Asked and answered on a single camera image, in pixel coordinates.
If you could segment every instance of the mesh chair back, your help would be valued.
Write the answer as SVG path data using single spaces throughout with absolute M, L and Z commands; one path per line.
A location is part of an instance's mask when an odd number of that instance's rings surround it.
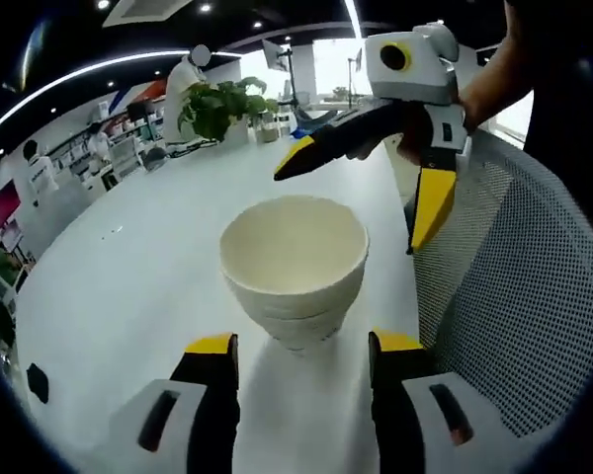
M 561 419 L 593 370 L 593 230 L 561 181 L 478 133 L 453 212 L 414 266 L 420 339 L 439 368 L 515 435 Z

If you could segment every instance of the white table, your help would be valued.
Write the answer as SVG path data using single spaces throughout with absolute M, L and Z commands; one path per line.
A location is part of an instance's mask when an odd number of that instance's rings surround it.
M 88 449 L 111 414 L 149 381 L 168 378 L 191 341 L 239 334 L 241 423 L 234 472 L 377 472 L 368 332 L 417 337 L 407 231 L 383 146 L 365 162 L 336 160 L 307 176 L 272 179 L 290 142 L 200 150 L 133 174 L 53 243 L 18 299 L 23 369 L 47 374 L 31 393 L 42 431 Z M 284 194 L 350 205 L 371 237 L 364 285 L 345 326 L 320 354 L 292 355 L 256 326 L 219 273 L 218 238 L 246 206 Z

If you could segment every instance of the human arm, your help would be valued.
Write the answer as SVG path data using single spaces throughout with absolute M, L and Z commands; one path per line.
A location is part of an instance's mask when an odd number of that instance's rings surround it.
M 505 2 L 507 34 L 483 70 L 461 92 L 466 129 L 479 125 L 525 97 L 534 84 L 526 32 L 516 9 Z

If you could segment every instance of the ceiling light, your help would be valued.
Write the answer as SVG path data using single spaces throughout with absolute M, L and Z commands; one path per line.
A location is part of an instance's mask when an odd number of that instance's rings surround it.
M 360 32 L 360 22 L 358 21 L 358 11 L 356 10 L 356 4 L 354 0 L 345 0 L 345 6 L 347 7 L 347 13 L 349 13 L 349 19 L 352 21 L 352 28 L 354 29 L 354 36 L 357 40 L 363 38 L 363 34 Z
M 226 56 L 226 57 L 243 57 L 243 54 L 239 54 L 238 52 L 226 52 L 226 51 L 218 51 L 213 53 L 214 56 Z
M 142 52 L 140 54 L 132 54 L 130 56 L 124 57 L 117 57 L 115 59 L 108 59 L 107 61 L 99 62 L 97 64 L 93 64 L 91 66 L 86 66 L 81 69 L 78 69 L 70 74 L 67 74 L 59 79 L 55 79 L 49 84 L 46 84 L 41 89 L 37 89 L 33 92 L 30 96 L 25 97 L 22 101 L 16 104 L 9 112 L 7 112 L 4 116 L 0 118 L 0 125 L 2 125 L 5 121 L 10 119 L 17 111 L 23 108 L 26 104 L 34 101 L 37 97 L 41 96 L 43 93 L 48 92 L 50 89 L 57 87 L 60 84 L 63 84 L 66 81 L 74 79 L 75 77 L 82 76 L 83 74 L 87 74 L 92 71 L 96 71 L 98 69 L 102 69 L 104 67 L 112 66 L 115 64 L 122 64 L 124 62 L 131 62 L 137 61 L 141 59 L 149 59 L 152 57 L 163 57 L 163 56 L 184 56 L 185 54 L 189 54 L 188 49 L 173 49 L 168 51 L 153 51 L 153 52 Z

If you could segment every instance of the ceiling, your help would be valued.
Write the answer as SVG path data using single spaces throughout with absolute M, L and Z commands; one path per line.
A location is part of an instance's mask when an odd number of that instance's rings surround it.
M 45 84 L 101 60 L 150 50 L 190 48 L 200 43 L 215 51 L 260 33 L 349 22 L 343 0 L 194 0 L 166 22 L 102 28 L 119 0 L 111 0 L 111 7 L 103 12 L 97 10 L 97 1 L 0 1 L 0 117 Z M 212 4 L 207 14 L 200 12 L 205 1 Z M 501 0 L 398 0 L 395 7 L 390 0 L 355 2 L 362 23 L 385 24 L 387 30 L 410 29 L 441 18 L 461 43 L 472 47 L 498 42 L 505 28 Z M 263 23 L 261 29 L 252 28 L 257 21 Z M 366 35 L 381 33 L 363 30 Z M 327 28 L 290 35 L 293 44 L 303 44 L 320 38 L 348 38 L 352 30 Z M 29 54 L 23 83 L 21 70 L 28 44 L 34 53 Z M 248 52 L 260 47 L 260 42 L 254 41 L 230 51 Z M 152 80 L 156 70 L 166 76 L 178 60 L 169 57 L 126 63 L 62 84 L 33 100 L 0 127 L 0 148 L 9 152 L 53 120 L 56 115 L 50 112 L 52 108 L 62 114 L 103 96 L 110 92 L 107 84 L 111 80 L 119 88 Z M 208 68 L 228 60 L 232 59 L 214 56 Z

